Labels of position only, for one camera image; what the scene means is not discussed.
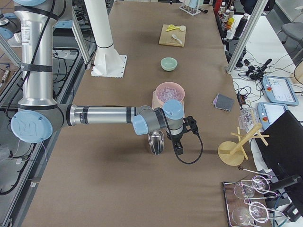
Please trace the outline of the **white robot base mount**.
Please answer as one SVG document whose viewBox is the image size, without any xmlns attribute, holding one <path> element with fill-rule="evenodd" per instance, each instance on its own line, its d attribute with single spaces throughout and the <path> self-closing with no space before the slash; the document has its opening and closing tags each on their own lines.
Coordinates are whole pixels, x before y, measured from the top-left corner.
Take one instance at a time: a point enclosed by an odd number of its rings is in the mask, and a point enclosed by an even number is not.
<svg viewBox="0 0 303 227">
<path fill-rule="evenodd" d="M 114 47 L 105 1 L 86 0 L 85 6 L 97 45 L 91 75 L 122 78 L 127 56 L 120 55 Z"/>
</svg>

